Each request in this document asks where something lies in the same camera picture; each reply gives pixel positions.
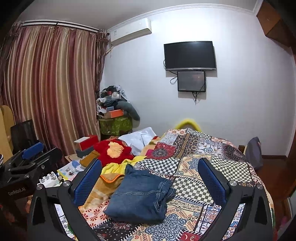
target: metal screw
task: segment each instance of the metal screw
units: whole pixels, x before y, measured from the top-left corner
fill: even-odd
[[[257,184],[257,188],[262,190],[263,189],[263,186],[261,184]]]
[[[237,185],[237,182],[236,182],[236,181],[233,181],[233,180],[231,180],[231,181],[229,181],[229,184],[230,184],[231,186],[235,187],[235,186]]]
[[[37,190],[40,190],[42,188],[43,188],[43,184],[38,184],[37,187],[36,187]]]
[[[71,184],[71,182],[68,180],[63,182],[64,187],[70,186],[70,184]]]

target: folded jeans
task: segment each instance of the folded jeans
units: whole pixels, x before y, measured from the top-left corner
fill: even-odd
[[[169,179],[146,170],[135,170],[128,164],[125,177],[112,194],[104,213],[115,221],[160,223],[165,218],[166,202],[176,193],[171,185]]]

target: green storage bin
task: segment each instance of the green storage bin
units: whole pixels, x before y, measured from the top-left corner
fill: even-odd
[[[128,116],[118,116],[110,119],[99,119],[100,131],[103,135],[120,136],[133,128],[133,123]]]

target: quilt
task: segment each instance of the quilt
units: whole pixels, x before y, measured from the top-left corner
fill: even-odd
[[[114,222],[103,211],[106,200],[83,213],[85,220],[102,241],[197,241],[206,232],[221,207],[211,198],[199,173],[200,158],[221,171],[228,180],[242,186],[263,184],[246,157],[229,141],[192,129],[169,130],[148,156],[136,163],[138,170],[169,178],[177,192],[170,200],[165,220],[156,225]],[[268,195],[271,213],[272,200]],[[223,240],[231,237],[244,210],[240,204]]]

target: brown cabinet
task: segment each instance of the brown cabinet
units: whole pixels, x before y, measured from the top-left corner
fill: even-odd
[[[296,40],[283,22],[277,11],[266,1],[257,14],[257,18],[262,26],[264,34],[288,47],[295,46]]]

